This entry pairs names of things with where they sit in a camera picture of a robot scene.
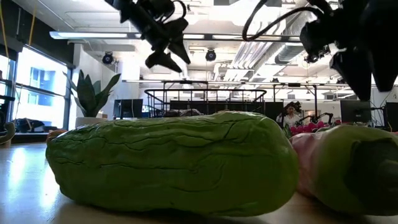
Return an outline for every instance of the table surface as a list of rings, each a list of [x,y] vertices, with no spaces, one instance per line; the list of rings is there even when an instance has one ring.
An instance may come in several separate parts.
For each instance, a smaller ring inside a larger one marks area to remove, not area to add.
[[[45,159],[45,144],[0,148],[0,223],[311,224],[398,223],[398,217],[349,216],[299,194],[276,212],[249,218],[209,218],[177,211],[115,213],[63,196]]]

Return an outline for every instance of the person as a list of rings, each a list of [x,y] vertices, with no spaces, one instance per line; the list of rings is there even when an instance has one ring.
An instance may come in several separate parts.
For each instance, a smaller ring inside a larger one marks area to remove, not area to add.
[[[289,127],[292,127],[296,124],[297,121],[300,121],[300,117],[294,113],[295,109],[293,106],[288,106],[287,109],[287,115],[284,117],[284,126],[289,125]],[[282,122],[282,115],[280,114],[277,119],[277,122],[281,123]]]

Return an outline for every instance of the plastic vegetable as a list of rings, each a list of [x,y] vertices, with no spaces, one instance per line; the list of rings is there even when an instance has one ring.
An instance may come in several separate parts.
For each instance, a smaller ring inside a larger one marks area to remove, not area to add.
[[[322,132],[322,131],[327,131],[329,130],[331,127],[324,127],[324,128],[320,128],[317,130],[317,132]]]
[[[300,161],[300,193],[339,212],[398,214],[397,136],[342,125],[290,141]]]
[[[47,145],[61,192],[111,210],[255,216],[283,206],[299,179],[279,125],[254,113],[108,121]]]
[[[310,128],[308,125],[304,125],[304,127],[303,127],[303,132],[304,132],[304,133],[311,133],[312,130],[311,130],[311,128]]]
[[[309,127],[311,130],[313,130],[313,129],[317,128],[317,125],[314,124],[314,123],[312,123],[312,122],[310,122],[310,123],[308,124],[308,127]]]
[[[0,144],[10,141],[15,136],[15,124],[13,122],[6,122],[4,124],[4,129],[7,133],[0,136]]]
[[[297,132],[298,133],[303,133],[303,126],[297,127]]]
[[[292,133],[295,133],[295,132],[297,132],[297,128],[296,128],[295,126],[291,126],[291,127],[290,127],[290,131],[291,131]]]
[[[323,121],[318,121],[318,123],[317,123],[317,127],[318,128],[323,128],[324,127],[324,122]]]

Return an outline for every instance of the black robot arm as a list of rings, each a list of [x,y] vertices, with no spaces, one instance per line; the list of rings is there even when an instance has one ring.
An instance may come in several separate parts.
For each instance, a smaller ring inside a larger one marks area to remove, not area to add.
[[[187,28],[188,22],[184,19],[187,8],[180,0],[105,0],[112,7],[120,11],[121,23],[129,20],[141,33],[141,39],[147,40],[154,51],[145,64],[151,68],[161,65],[176,72],[182,69],[171,59],[170,54],[164,53],[168,48],[179,56],[185,63],[191,61],[183,45],[182,32]],[[181,4],[183,16],[176,20],[165,22],[175,10],[174,2]]]
[[[318,122],[319,119],[323,118],[324,116],[329,116],[328,124],[332,125],[332,123],[331,123],[331,119],[333,118],[332,113],[323,113],[323,114],[317,116],[316,118],[314,118],[314,121],[315,121],[314,123]]]
[[[250,41],[265,34],[283,19],[302,11],[310,11],[317,20],[303,27],[300,40],[314,63],[330,53],[328,44],[335,43],[340,49],[331,62],[335,69],[356,93],[359,99],[368,101],[371,96],[371,75],[379,91],[391,91],[398,74],[398,45],[386,46],[386,37],[398,22],[396,0],[339,0],[339,8],[332,10],[325,0],[308,0],[315,7],[300,7],[284,14],[265,29],[251,37],[247,31],[258,10],[267,2],[260,0],[246,22],[242,38]]]

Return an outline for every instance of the monitor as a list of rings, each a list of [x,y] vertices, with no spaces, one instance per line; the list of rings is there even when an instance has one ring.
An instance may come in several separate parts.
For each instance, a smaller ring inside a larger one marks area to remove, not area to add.
[[[133,100],[115,100],[113,115],[116,118],[141,118],[142,117],[142,99]]]
[[[387,126],[391,126],[393,132],[398,131],[398,116],[396,113],[398,111],[398,103],[386,103],[385,119],[387,119]]]
[[[266,102],[266,116],[276,121],[276,117],[284,109],[284,102]]]
[[[368,123],[372,120],[371,104],[368,101],[341,100],[340,110],[343,123]]]

